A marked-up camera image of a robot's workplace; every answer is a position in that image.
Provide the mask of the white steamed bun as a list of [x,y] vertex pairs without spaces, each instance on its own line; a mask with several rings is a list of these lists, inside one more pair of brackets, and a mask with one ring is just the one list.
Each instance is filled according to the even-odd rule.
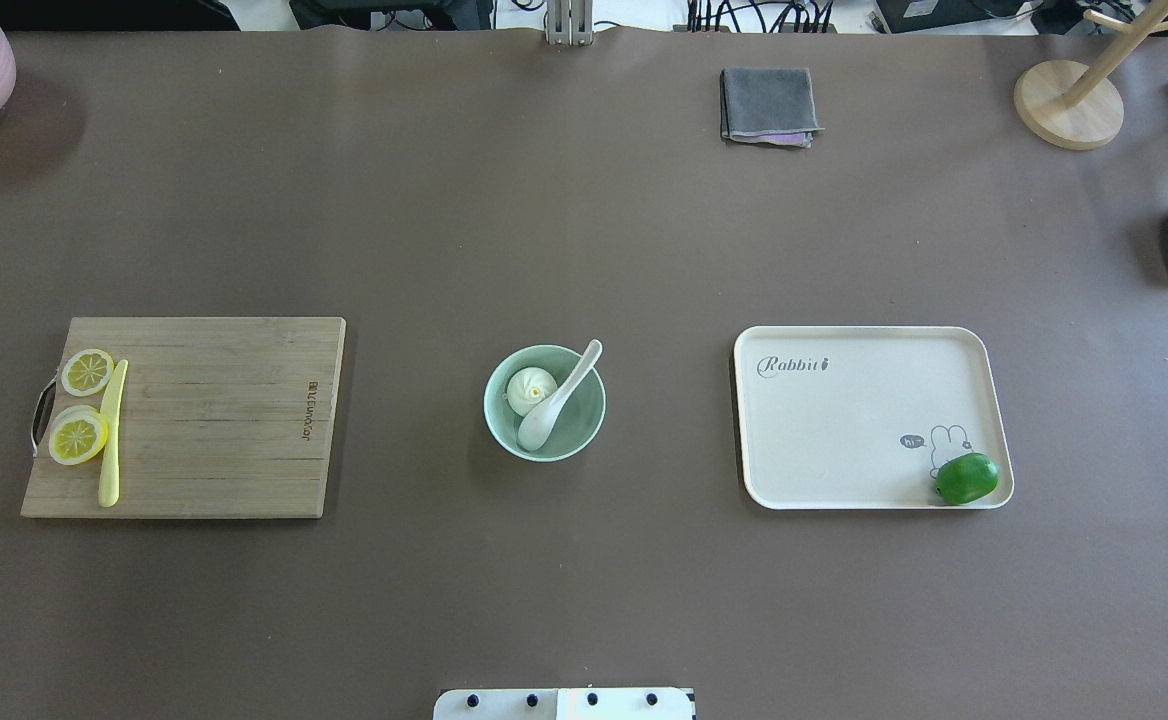
[[524,416],[540,402],[551,397],[557,389],[558,383],[551,373],[538,366],[526,366],[508,379],[505,399],[512,410],[519,416]]

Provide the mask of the white ceramic spoon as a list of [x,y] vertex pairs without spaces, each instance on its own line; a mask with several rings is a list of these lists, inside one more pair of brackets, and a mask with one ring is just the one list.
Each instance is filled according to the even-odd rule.
[[564,410],[566,401],[571,399],[575,389],[584,382],[588,373],[593,371],[599,356],[602,356],[602,341],[590,341],[588,348],[580,354],[578,364],[566,375],[565,381],[558,386],[557,392],[552,393],[545,400],[540,401],[538,406],[534,406],[534,409],[528,415],[524,415],[523,421],[521,421],[517,428],[517,442],[520,446],[531,452],[537,451],[540,446],[544,445],[549,436],[551,436],[552,428],[557,423],[558,415]]

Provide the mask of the light green bowl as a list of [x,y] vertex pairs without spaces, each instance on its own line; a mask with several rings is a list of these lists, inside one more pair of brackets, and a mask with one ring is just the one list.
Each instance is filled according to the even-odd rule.
[[562,461],[579,452],[580,448],[588,446],[593,441],[606,414],[606,392],[602,375],[596,368],[589,372],[579,387],[576,387],[571,399],[559,413],[552,432],[549,434],[544,445],[535,451],[524,450],[524,446],[519,445],[517,428],[523,418],[512,410],[505,397],[508,381],[516,372],[528,366],[538,366],[561,383],[578,364],[579,356],[579,352],[572,348],[533,345],[506,356],[492,372],[484,389],[484,418],[494,439],[512,455],[533,462]]

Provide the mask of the cream plastic tray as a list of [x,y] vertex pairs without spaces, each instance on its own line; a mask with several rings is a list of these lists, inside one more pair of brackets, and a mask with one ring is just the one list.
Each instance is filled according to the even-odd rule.
[[1014,475],[987,348],[950,325],[755,325],[732,349],[741,478],[772,510],[945,510],[937,471],[965,454]]

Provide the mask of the grey folded cloth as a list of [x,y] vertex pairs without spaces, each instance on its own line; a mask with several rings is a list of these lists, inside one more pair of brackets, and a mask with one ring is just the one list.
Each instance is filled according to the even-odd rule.
[[729,67],[719,76],[721,138],[808,148],[822,131],[804,67]]

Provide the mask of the bamboo cutting board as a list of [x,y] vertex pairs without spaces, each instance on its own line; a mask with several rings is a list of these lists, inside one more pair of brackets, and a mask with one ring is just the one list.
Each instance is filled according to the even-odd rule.
[[273,519],[324,514],[340,396],[340,316],[77,316],[62,356],[127,360],[119,501],[100,461],[60,465],[44,436],[26,518]]

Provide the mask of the yellow plastic knife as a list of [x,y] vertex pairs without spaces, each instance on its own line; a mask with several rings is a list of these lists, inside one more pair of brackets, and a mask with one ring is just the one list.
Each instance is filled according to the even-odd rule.
[[107,424],[107,442],[100,450],[98,503],[103,508],[113,507],[121,496],[121,397],[130,368],[127,359],[118,360],[107,388],[100,399],[100,418]]

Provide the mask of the lemon slice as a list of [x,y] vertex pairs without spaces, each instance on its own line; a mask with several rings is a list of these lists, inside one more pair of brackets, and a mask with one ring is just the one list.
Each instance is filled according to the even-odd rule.
[[107,388],[116,368],[113,356],[100,348],[84,348],[69,356],[60,369],[60,386],[68,395],[86,397]]

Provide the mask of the stacked lemon slices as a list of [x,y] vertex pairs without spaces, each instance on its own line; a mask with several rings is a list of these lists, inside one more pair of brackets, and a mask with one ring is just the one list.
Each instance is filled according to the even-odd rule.
[[92,406],[71,406],[48,427],[49,454],[60,465],[78,465],[107,446],[110,423]]

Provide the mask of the wooden stand with round base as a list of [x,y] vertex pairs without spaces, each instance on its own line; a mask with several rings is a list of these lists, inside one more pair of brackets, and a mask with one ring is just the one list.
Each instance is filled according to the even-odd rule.
[[1013,104],[1028,129],[1061,148],[1087,151],[1113,141],[1122,127],[1122,97],[1108,76],[1154,33],[1168,32],[1168,1],[1152,1],[1132,22],[1093,11],[1084,19],[1115,32],[1091,65],[1051,60],[1029,68],[1013,90]]

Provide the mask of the aluminium frame post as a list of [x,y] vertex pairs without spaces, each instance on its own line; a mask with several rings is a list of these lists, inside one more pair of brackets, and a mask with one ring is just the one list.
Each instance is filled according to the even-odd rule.
[[592,0],[545,1],[545,40],[549,46],[592,46]]

